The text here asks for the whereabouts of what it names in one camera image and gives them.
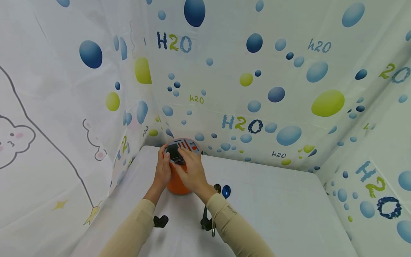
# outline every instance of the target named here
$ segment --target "blue dot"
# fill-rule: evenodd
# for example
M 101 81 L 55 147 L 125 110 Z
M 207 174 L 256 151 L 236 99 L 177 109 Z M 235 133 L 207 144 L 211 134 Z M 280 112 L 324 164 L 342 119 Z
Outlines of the blue dot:
M 363 105 L 358 105 L 356 108 L 357 111 L 362 112 L 365 110 L 365 107 Z
M 173 133 L 171 133 L 171 130 L 169 128 L 166 129 L 166 134 L 174 138 Z
M 283 100 L 285 97 L 285 90 L 282 87 L 273 87 L 268 92 L 268 100 L 273 103 L 278 103 L 279 101 Z
M 399 186 L 407 191 L 411 191 L 411 171 L 403 171 L 398 176 Z
M 352 27 L 360 21 L 365 11 L 363 3 L 357 2 L 350 7 L 342 15 L 342 25 L 346 28 Z
M 298 56 L 297 58 L 294 59 L 294 67 L 299 68 L 302 66 L 304 63 L 304 57 Z
M 240 140 L 243 143 L 249 143 L 249 142 L 251 142 L 251 139 L 252 139 L 252 137 L 249 134 L 244 134 L 244 135 L 240 136 Z
M 133 118 L 133 116 L 131 115 L 131 113 L 128 112 L 126 114 L 126 124 L 127 124 L 127 126 L 130 125 L 132 118 Z
M 124 61 L 127 59 L 127 45 L 124 38 L 120 37 L 120 49 L 121 49 L 121 59 Z
M 166 13 L 163 10 L 158 11 L 158 18 L 162 21 L 166 18 Z
M 70 0 L 57 0 L 57 2 L 63 7 L 68 7 L 70 5 Z
M 309 154 L 309 156 L 307 156 L 307 158 L 310 157 L 310 156 L 315 155 L 316 153 L 317 153 L 317 149 L 314 149 L 314 150 Z
M 294 57 L 294 53 L 293 52 L 289 52 L 287 55 L 286 55 L 286 59 L 287 60 L 291 60 L 292 58 Z
M 186 0 L 184 4 L 185 20 L 193 27 L 200 27 L 206 16 L 203 0 Z
M 360 80 L 365 78 L 367 75 L 367 70 L 366 69 L 362 69 L 360 70 L 357 74 L 356 74 L 356 80 Z
M 287 45 L 287 41 L 285 41 L 284 38 L 280 38 L 279 40 L 277 40 L 277 42 L 274 45 L 274 48 L 277 51 L 282 51 L 284 50 L 285 46 Z
M 348 238 L 350 239 L 350 241 L 352 241 L 353 240 L 353 236 L 350 234 L 350 233 L 348 233 L 347 232 L 347 235 L 348 235 Z
M 332 134 L 337 131 L 337 126 L 334 126 L 328 134 Z
M 311 65 L 311 67 L 307 70 L 307 80 L 311 83 L 318 82 L 322 80 L 322 78 L 328 72 L 328 64 L 324 61 L 319 61 Z
M 403 103 L 408 99 L 407 95 L 402 95 L 398 98 L 398 102 Z
M 118 49 L 119 49 L 119 47 L 120 47 L 120 45 L 119 45 L 119 42 L 118 42 L 118 37 L 117 36 L 114 36 L 114 49 L 116 50 L 116 51 L 118 51 Z
M 260 34 L 254 33 L 248 37 L 246 46 L 250 53 L 256 53 L 263 46 L 263 38 Z
M 137 107 L 137 121 L 143 124 L 145 116 L 148 112 L 148 106 L 145 101 L 139 101 L 139 106 Z
M 340 190 L 338 190 L 338 200 L 345 202 L 347 200 L 347 191 L 345 191 L 344 188 L 341 188 Z
M 81 60 L 92 69 L 100 67 L 103 62 L 103 53 L 99 45 L 91 40 L 83 41 L 79 49 Z
M 228 151 L 230 150 L 231 145 L 229 143 L 222 143 L 220 145 L 221 149 L 223 149 L 224 151 Z
M 197 133 L 194 136 L 194 139 L 197 140 L 197 141 L 204 141 L 204 135 L 202 133 Z
M 263 7 L 264 7 L 264 2 L 263 2 L 263 0 L 258 0 L 257 3 L 256 3 L 256 11 L 257 11 L 257 12 L 261 12 L 261 10 L 263 9 Z
M 247 108 L 250 112 L 258 112 L 261 108 L 261 103 L 257 100 L 252 100 L 248 103 Z
M 170 107 L 170 106 L 168 106 L 168 105 L 164 105 L 163 106 L 163 112 L 164 112 L 164 114 L 166 115 L 166 116 L 168 116 L 168 117 L 170 117 L 170 116 L 172 116 L 173 115 L 173 109 Z
M 374 206 L 369 201 L 361 202 L 360 211 L 363 214 L 363 216 L 368 218 L 368 219 L 372 218 L 375 214 Z
M 408 220 L 401 220 L 397 223 L 397 232 L 399 236 L 406 241 L 411 243 L 411 222 Z
M 208 66 L 211 66 L 213 64 L 213 60 L 211 58 L 207 58 L 206 63 Z
M 264 129 L 266 130 L 267 133 L 274 133 L 277 129 L 277 124 L 269 123 L 264 127 Z
M 280 130 L 277 134 L 277 142 L 283 146 L 289 146 L 300 139 L 302 131 L 300 127 L 288 126 Z
M 127 113 L 126 113 L 126 111 L 124 111 L 124 113 L 123 113 L 123 125 L 125 126 L 126 123 L 127 123 Z

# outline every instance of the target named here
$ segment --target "white tabletop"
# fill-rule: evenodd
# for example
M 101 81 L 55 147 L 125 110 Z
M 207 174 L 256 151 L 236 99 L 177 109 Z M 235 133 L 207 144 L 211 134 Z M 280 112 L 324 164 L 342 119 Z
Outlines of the white tabletop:
M 144 146 L 116 191 L 77 245 L 73 257 L 95 257 L 151 185 L 159 148 Z M 262 235 L 277 257 L 357 256 L 318 178 L 311 173 L 202 157 L 207 180 L 231 187 L 230 204 Z M 218 233 L 201 229 L 204 204 L 164 191 L 154 228 L 139 257 L 234 256 Z

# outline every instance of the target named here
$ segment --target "beige long-sleeve shirt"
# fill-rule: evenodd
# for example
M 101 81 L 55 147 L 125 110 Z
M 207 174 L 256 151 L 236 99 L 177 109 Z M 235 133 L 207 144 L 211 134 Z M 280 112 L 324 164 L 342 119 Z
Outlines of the beige long-sleeve shirt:
M 237 257 L 274 257 L 274 253 L 254 228 L 220 194 L 207 202 L 216 229 Z M 120 225 L 99 257 L 135 257 L 153 227 L 155 206 L 143 199 Z

